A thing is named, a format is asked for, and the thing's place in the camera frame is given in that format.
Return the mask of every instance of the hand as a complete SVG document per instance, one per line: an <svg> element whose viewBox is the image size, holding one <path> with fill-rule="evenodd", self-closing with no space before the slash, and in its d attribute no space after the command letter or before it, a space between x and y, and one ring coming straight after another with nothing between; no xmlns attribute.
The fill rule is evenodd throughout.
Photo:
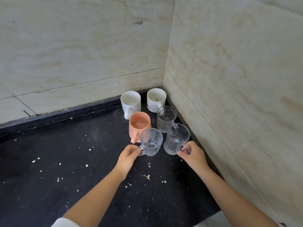
<svg viewBox="0 0 303 227"><path fill-rule="evenodd" d="M189 141L186 144L188 145L188 149L191 149L190 154L186 153L188 150L186 147L182 147L181 151L178 151L178 155L183 158L197 174L210 170L204 151L199 148L194 141Z"/></svg>
<svg viewBox="0 0 303 227"><path fill-rule="evenodd" d="M126 178L129 170L134 164L134 160L140 154L142 149L138 149L136 145L127 145L121 152L118 162L113 170L119 171L123 180Z"/></svg>

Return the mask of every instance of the person's left hand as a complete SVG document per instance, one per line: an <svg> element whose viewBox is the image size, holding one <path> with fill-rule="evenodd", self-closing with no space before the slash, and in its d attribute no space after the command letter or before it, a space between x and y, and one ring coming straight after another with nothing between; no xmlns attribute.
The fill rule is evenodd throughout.
<svg viewBox="0 0 303 227"><path fill-rule="evenodd" d="M134 164L134 160L140 154L141 150L142 149L138 149L136 145L127 145L126 148L121 152L114 170L117 170L122 174L123 180L126 178L128 172Z"/></svg>

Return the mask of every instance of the person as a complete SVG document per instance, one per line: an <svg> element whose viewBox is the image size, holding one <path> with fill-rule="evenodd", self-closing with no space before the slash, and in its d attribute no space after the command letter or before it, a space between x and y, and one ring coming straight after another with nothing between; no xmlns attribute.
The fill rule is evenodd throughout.
<svg viewBox="0 0 303 227"><path fill-rule="evenodd" d="M207 165L204 152L194 141L178 155L197 173L233 227L276 227L270 217L246 200ZM120 183L126 178L141 149L128 145L113 170L72 206L52 227L97 227Z"/></svg>

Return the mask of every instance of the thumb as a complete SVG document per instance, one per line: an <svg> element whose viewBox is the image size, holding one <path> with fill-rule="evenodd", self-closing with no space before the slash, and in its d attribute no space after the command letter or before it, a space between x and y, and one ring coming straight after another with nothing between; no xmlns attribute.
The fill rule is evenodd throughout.
<svg viewBox="0 0 303 227"><path fill-rule="evenodd" d="M135 150L130 156L131 156L131 158L133 159L133 160L135 160L137 157L138 157L138 155L141 153L141 150L142 149L137 149L137 150Z"/></svg>
<svg viewBox="0 0 303 227"><path fill-rule="evenodd" d="M178 151L177 154L183 158L185 161L187 160L187 157L188 157L188 154L187 153L184 153L183 151Z"/></svg>

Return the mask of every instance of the clear glass mug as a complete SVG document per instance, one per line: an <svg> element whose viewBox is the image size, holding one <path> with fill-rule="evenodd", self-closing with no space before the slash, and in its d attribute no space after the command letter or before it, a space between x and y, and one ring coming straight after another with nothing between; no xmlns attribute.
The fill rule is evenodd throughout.
<svg viewBox="0 0 303 227"><path fill-rule="evenodd" d="M166 133L169 126L175 122L177 112L171 106L160 107L157 111L157 126L159 131Z"/></svg>
<svg viewBox="0 0 303 227"><path fill-rule="evenodd" d="M139 146L138 149L142 148L142 151L139 156L144 154L147 156L154 156L161 147L163 135L155 128L148 128L142 132L140 141L141 146Z"/></svg>
<svg viewBox="0 0 303 227"><path fill-rule="evenodd" d="M177 152L186 145L189 137L189 130L186 126L181 123L173 123L167 130L164 150L170 155L177 154Z"/></svg>

